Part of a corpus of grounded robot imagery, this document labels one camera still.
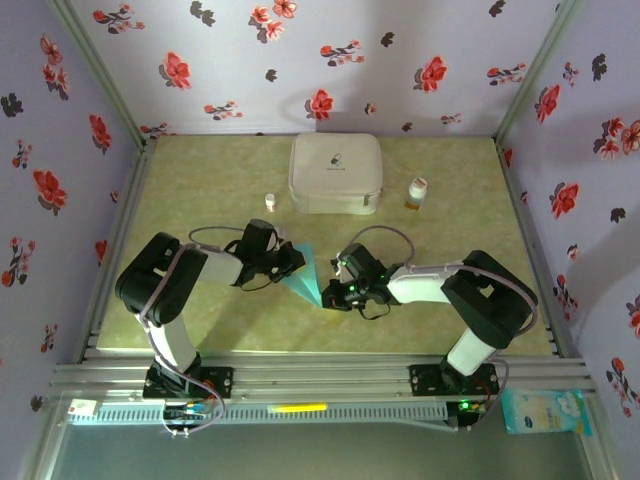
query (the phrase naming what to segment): table surface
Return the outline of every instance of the table surface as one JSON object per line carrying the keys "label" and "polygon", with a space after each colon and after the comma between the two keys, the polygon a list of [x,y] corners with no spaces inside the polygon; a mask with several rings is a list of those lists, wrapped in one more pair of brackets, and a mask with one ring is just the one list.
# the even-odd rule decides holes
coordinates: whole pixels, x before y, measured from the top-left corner
{"label": "table surface", "polygon": [[[159,231],[187,240],[204,225],[244,226],[261,218],[286,228],[287,238],[313,245],[322,290],[333,277],[329,260],[361,228],[401,229],[416,246],[416,265],[435,265],[482,249],[534,286],[505,180],[490,138],[380,138],[384,168],[381,204],[372,215],[305,215],[288,190],[293,137],[163,137],[126,242],[122,271]],[[404,207],[411,180],[429,183],[418,212]],[[277,210],[268,213],[266,193]],[[199,241],[226,245],[233,232],[205,232]],[[360,240],[385,265],[402,261],[408,247],[391,232],[371,231]],[[444,354],[465,325],[453,307],[413,303],[392,308],[375,321],[358,312],[324,310],[281,284],[256,292],[198,282],[183,311],[189,337],[202,353],[393,352]],[[144,333],[121,301],[112,297],[99,348],[148,348]],[[507,354],[548,355],[542,322],[519,337]]]}

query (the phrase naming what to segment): floral wallpaper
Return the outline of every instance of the floral wallpaper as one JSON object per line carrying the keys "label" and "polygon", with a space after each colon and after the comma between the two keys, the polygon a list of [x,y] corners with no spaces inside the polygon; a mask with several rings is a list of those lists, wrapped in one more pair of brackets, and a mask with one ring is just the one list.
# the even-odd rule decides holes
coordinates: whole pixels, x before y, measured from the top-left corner
{"label": "floral wallpaper", "polygon": [[45,2],[6,5],[0,43],[0,477],[13,479],[54,366],[75,361],[134,145]]}
{"label": "floral wallpaper", "polygon": [[640,471],[640,63],[627,56],[637,13],[634,0],[585,2],[502,142],[547,294],[607,409],[621,478]]}
{"label": "floral wallpaper", "polygon": [[558,5],[70,1],[143,136],[493,135]]}

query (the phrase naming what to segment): small white bottle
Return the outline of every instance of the small white bottle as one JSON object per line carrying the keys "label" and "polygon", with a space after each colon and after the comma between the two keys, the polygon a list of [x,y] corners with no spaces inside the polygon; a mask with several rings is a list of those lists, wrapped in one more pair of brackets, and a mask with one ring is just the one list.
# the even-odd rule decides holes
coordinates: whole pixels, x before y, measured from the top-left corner
{"label": "small white bottle", "polygon": [[409,185],[409,195],[404,206],[409,210],[419,210],[424,197],[427,195],[427,181],[424,178],[414,178]]}
{"label": "small white bottle", "polygon": [[267,206],[267,212],[276,211],[276,196],[273,193],[268,193],[264,197],[264,203]]}

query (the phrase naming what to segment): gray floor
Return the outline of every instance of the gray floor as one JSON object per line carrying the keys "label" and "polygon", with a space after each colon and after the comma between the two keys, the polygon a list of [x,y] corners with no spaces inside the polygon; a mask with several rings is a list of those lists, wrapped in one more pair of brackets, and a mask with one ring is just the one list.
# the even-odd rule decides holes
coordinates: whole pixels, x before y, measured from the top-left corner
{"label": "gray floor", "polygon": [[507,435],[397,424],[219,426],[190,439],[161,427],[69,427],[56,480],[589,479],[574,434]]}

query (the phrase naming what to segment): yellow light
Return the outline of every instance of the yellow light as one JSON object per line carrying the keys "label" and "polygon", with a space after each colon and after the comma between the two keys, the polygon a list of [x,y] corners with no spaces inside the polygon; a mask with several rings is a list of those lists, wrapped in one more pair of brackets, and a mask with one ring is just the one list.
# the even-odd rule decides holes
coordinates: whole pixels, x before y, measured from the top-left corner
{"label": "yellow light", "polygon": [[295,405],[273,405],[271,413],[324,412],[329,406],[326,403],[299,403]]}

